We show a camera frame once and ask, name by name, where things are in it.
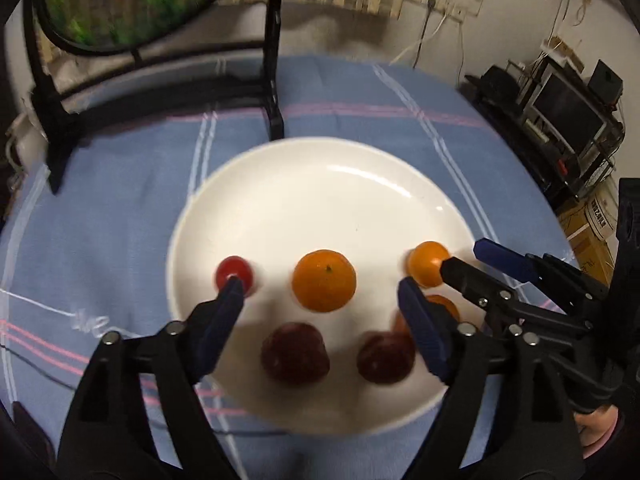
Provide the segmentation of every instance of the black stand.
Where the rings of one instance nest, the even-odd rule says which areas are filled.
[[[24,39],[35,82],[31,92],[31,102],[49,141],[46,163],[50,169],[49,185],[54,194],[60,190],[69,158],[83,137],[143,118],[195,112],[209,107],[216,109],[261,107],[265,109],[269,119],[270,140],[284,138],[284,121],[278,107],[275,79],[282,0],[268,0],[263,40],[214,44],[151,59],[143,59],[140,52],[134,49],[131,52],[133,63],[62,93],[58,92],[52,77],[45,73],[42,67],[33,22],[33,3],[34,0],[23,1]],[[68,113],[63,107],[66,99],[80,92],[143,68],[196,56],[239,50],[262,50],[262,68],[258,76],[254,78],[239,78],[231,75],[208,76],[197,80],[169,83],[126,94],[77,113]]]

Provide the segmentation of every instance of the small red fruit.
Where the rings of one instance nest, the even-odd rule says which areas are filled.
[[[214,277],[218,290],[222,290],[232,276],[240,279],[244,287],[244,295],[248,296],[254,286],[254,272],[249,262],[240,256],[229,256],[222,260]]]

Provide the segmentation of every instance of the bed sheet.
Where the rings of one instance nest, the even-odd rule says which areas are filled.
[[[242,72],[255,63],[234,67]],[[107,83],[90,99],[149,81],[157,82]],[[516,156],[444,83],[402,67],[291,57],[280,60],[278,92],[287,137],[334,136],[385,150],[433,180],[476,238],[575,264]],[[98,339],[108,330],[148,335],[169,321],[164,264],[184,205],[220,165],[264,142],[261,110],[213,110],[96,137],[73,154],[58,196],[47,187],[47,168],[33,171],[0,241],[0,340],[16,352],[1,351],[6,406],[20,400],[57,445]],[[518,291],[530,303],[555,307],[530,285]],[[158,391],[145,384],[160,455],[177,464]],[[498,387],[499,378],[490,378],[465,463],[484,451]],[[437,413],[373,436],[299,436],[245,413],[215,384],[197,391],[236,471],[252,480],[401,478]]]

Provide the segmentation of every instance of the brown box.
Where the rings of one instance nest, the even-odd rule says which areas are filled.
[[[582,272],[608,286],[613,276],[613,259],[606,242],[598,240],[591,230],[584,204],[562,213],[558,221]]]

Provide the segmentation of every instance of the orange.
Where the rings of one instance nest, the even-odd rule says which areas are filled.
[[[322,249],[306,254],[293,270],[291,288],[302,306],[331,312],[356,292],[356,271],[340,253]]]
[[[431,303],[437,303],[443,305],[449,313],[455,318],[457,322],[460,322],[460,313],[456,308],[456,305],[449,298],[445,298],[444,296],[438,296],[434,294],[432,296],[427,296],[427,300],[431,301]]]
[[[449,251],[439,243],[424,242],[409,254],[406,271],[421,286],[438,286],[442,284],[440,266],[450,257]]]

